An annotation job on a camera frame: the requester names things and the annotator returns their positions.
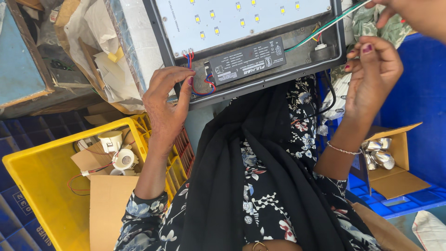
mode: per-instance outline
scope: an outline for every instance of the blue wire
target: blue wire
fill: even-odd
[[[209,81],[208,78],[209,78],[211,75],[212,75],[212,73],[209,74],[209,75],[206,77],[206,81]],[[212,86],[212,91],[211,91],[210,93],[206,93],[206,94],[197,94],[197,93],[195,93],[195,92],[192,92],[192,94],[197,95],[197,96],[207,96],[207,95],[213,93],[214,91],[215,91],[215,88],[214,88],[214,86]]]

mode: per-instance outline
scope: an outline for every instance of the floral dress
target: floral dress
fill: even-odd
[[[287,100],[290,120],[306,117],[315,112],[314,77],[294,80]],[[372,234],[363,233],[355,227],[360,217],[345,200],[346,180],[334,180],[312,172],[316,163],[316,121],[305,119],[291,125],[292,140],[287,142],[286,151],[304,163],[312,173],[316,184],[325,194],[341,227],[347,232],[356,251],[378,251],[379,245]],[[268,167],[262,164],[248,142],[240,142],[240,152],[245,166],[244,197],[240,208],[244,211],[245,243],[281,239],[297,242],[295,229],[282,204],[281,194],[275,192]],[[178,251],[184,226],[189,182],[178,190],[167,210],[167,194],[152,200],[130,196],[122,218],[121,235],[116,242],[116,251]]]

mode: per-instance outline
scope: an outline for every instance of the bracelet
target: bracelet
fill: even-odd
[[[329,147],[331,147],[331,148],[333,148],[333,149],[335,149],[335,150],[341,151],[341,152],[343,152],[343,153],[348,153],[348,154],[353,154],[353,155],[358,155],[358,154],[361,154],[361,153],[362,153],[361,150],[359,150],[358,152],[349,152],[349,151],[346,151],[346,150],[338,149],[338,148],[332,146],[332,145],[330,144],[330,141],[327,141],[327,145],[328,145]]]

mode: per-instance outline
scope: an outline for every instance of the black hijab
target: black hijab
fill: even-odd
[[[312,167],[306,169],[281,147],[291,139],[288,85],[234,99],[204,128],[190,178],[181,251],[242,250],[244,139],[284,195],[297,244],[304,251],[353,250],[310,175]]]

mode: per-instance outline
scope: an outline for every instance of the fingernail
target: fingernail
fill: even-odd
[[[363,53],[367,54],[367,53],[370,53],[372,50],[373,50],[372,45],[369,44],[363,49]]]

